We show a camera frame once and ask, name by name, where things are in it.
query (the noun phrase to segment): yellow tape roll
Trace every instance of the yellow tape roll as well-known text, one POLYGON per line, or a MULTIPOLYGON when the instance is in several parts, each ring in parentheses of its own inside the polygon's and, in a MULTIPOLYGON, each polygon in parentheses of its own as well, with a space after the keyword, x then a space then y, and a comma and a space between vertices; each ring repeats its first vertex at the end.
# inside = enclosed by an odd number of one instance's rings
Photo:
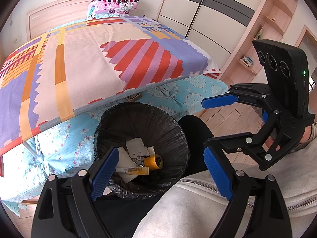
POLYGON ((144 166, 150 171, 158 170, 163 167, 163 160, 160 155, 150 156, 144 159, 144 166))

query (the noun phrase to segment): sliding closet door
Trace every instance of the sliding closet door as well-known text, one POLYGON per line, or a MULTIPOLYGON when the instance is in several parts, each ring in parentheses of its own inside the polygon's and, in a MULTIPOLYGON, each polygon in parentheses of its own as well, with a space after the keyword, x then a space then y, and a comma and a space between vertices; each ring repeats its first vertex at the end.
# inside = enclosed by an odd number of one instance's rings
POLYGON ((164 0, 158 22, 185 36, 201 0, 164 0))
POLYGON ((204 0, 188 39, 221 69, 245 32, 261 0, 204 0))

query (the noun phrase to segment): black garbage bag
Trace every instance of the black garbage bag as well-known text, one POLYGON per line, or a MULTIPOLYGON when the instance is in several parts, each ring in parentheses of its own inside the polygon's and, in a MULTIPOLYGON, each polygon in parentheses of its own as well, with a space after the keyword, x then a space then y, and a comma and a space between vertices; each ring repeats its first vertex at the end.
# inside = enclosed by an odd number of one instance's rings
POLYGON ((125 183, 114 172, 108 188, 123 199, 145 199, 161 194, 183 175, 189 149, 182 128, 166 112, 138 102, 126 102, 108 109, 95 132, 94 159, 102 159, 110 147, 126 148, 126 141, 141 138, 144 146, 154 146, 163 159, 162 169, 137 176, 125 183))

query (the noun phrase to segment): bed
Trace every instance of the bed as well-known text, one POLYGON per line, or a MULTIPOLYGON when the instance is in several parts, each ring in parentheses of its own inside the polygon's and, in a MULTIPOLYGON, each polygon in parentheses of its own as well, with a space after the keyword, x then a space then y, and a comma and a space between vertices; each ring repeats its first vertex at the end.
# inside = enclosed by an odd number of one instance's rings
POLYGON ((102 113, 125 97, 141 92, 139 102, 179 119, 227 90, 219 74, 206 52, 142 16, 80 20, 34 38, 0 71, 0 185, 11 187, 1 199, 15 210, 49 174, 88 169, 102 113), (36 135, 43 162, 21 145, 36 135))

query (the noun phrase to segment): black pants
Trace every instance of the black pants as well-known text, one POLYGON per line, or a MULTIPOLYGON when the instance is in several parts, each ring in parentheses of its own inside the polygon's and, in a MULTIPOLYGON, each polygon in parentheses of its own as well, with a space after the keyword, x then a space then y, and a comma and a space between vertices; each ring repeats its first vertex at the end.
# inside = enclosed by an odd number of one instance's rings
MULTIPOLYGON (((205 123, 196 116, 187 115, 179 120, 188 143, 190 158, 185 176, 207 170, 203 161, 203 144, 213 137, 205 123)), ((114 238, 130 238, 138 224, 163 195, 145 200, 123 200, 102 196, 95 202, 96 210, 114 238)))

